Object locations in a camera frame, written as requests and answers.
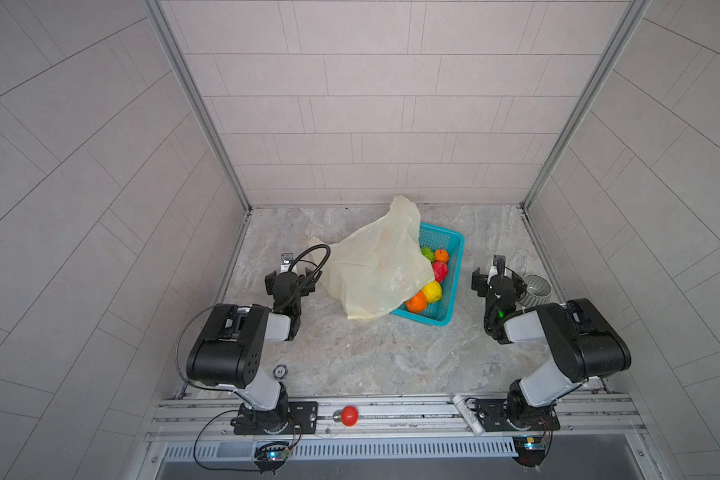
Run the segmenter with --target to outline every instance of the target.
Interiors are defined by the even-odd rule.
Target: toy fruit
[[[441,262],[440,260],[436,260],[432,264],[432,271],[434,272],[434,281],[437,283],[441,283],[443,280],[445,280],[445,277],[448,276],[448,265]]]
[[[426,256],[430,262],[434,262],[434,252],[428,246],[422,247],[422,255]]]
[[[424,285],[422,293],[427,297],[427,302],[439,302],[443,298],[443,287],[440,286],[440,283],[430,282]]]
[[[447,264],[448,263],[448,252],[443,249],[435,250],[434,251],[434,261],[443,262],[444,264]]]
[[[405,308],[411,313],[423,312],[427,308],[427,296],[422,292],[416,293],[413,298],[405,302]]]

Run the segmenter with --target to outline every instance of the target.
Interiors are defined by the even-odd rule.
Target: translucent plastic bag
[[[416,204],[398,195],[385,216],[330,245],[320,283],[342,302],[347,318],[379,318],[434,281],[432,264],[418,245],[421,223]],[[315,237],[308,242],[322,243]],[[317,264],[324,255],[312,252]]]

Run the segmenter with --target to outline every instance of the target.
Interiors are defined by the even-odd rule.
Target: metal frame
[[[211,116],[209,115],[205,104],[202,102],[200,90],[197,88],[195,81],[192,79],[192,73],[184,61],[179,45],[173,37],[173,33],[170,30],[165,13],[163,12],[163,7],[160,5],[159,0],[143,0],[143,3],[146,16],[154,26],[155,33],[157,33],[157,39],[163,46],[163,50],[168,57],[168,61],[170,62],[171,67],[173,67],[173,71],[176,73],[176,78],[178,78],[179,84],[186,93],[192,110],[198,115],[197,120],[200,123],[202,132],[208,139],[208,143],[210,144],[213,153],[216,155],[216,158],[221,163],[227,178],[230,182],[232,182],[232,187],[235,194],[240,199],[240,203],[246,212],[250,212],[251,203],[248,201],[246,192],[240,184],[240,179],[238,179],[234,169],[232,168],[232,162],[224,149],[224,145],[219,137],[219,132],[216,131],[216,127],[213,125]]]
[[[614,69],[616,60],[624,50],[624,45],[630,40],[630,37],[637,28],[637,24],[643,18],[643,11],[646,9],[650,0],[632,0],[629,6],[626,7],[624,14],[621,16],[619,24],[616,26],[616,30],[611,35],[608,45],[606,45],[603,54],[600,56],[600,60],[597,62],[595,70],[592,72],[589,81],[586,82],[584,90],[581,92],[576,105],[571,110],[568,119],[565,121],[563,129],[560,134],[557,135],[552,149],[547,155],[547,159],[541,165],[539,174],[534,181],[534,184],[528,189],[523,201],[520,203],[524,209],[528,210],[531,205],[536,201],[541,187],[544,186],[544,182],[552,174],[552,169],[557,164],[558,159],[563,155],[568,142],[572,139],[581,124],[582,119],[589,110],[590,105],[595,100],[597,92],[603,86],[605,79],[611,70]]]

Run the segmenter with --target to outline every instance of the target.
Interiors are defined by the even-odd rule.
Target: basket
[[[430,303],[427,305],[427,309],[420,313],[408,312],[405,303],[392,313],[417,322],[429,323],[430,325],[447,325],[451,321],[451,315],[454,312],[456,286],[458,285],[458,274],[461,269],[461,255],[464,253],[464,236],[442,226],[422,222],[418,242],[419,245],[428,246],[432,250],[442,248],[448,251],[448,276],[440,284],[443,287],[443,299],[439,302]]]

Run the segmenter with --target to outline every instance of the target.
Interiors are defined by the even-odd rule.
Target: gray marble surface
[[[506,391],[549,357],[545,342],[502,346],[482,327],[484,299],[470,289],[472,270],[487,271],[493,254],[519,274],[548,278],[516,206],[420,206],[422,221],[466,238],[456,306],[446,326],[396,315],[347,320],[338,300],[318,285],[302,298],[302,326],[292,342],[266,343],[262,367],[288,366],[290,396]],[[226,302],[271,305],[264,275],[280,253],[297,255],[307,239],[339,242],[387,212],[386,206],[274,208],[253,211]],[[195,397],[226,396],[196,392]]]

